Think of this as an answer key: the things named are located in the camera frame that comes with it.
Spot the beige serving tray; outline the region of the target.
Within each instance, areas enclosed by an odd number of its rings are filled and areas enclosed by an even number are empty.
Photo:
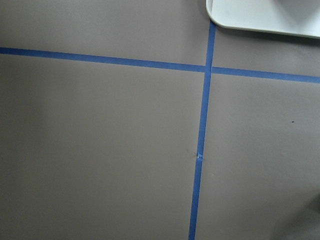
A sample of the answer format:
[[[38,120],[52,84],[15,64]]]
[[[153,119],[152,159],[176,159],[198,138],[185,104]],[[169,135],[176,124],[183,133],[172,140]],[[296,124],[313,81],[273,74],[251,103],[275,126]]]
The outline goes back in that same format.
[[[226,29],[320,38],[318,0],[207,0],[206,10]]]

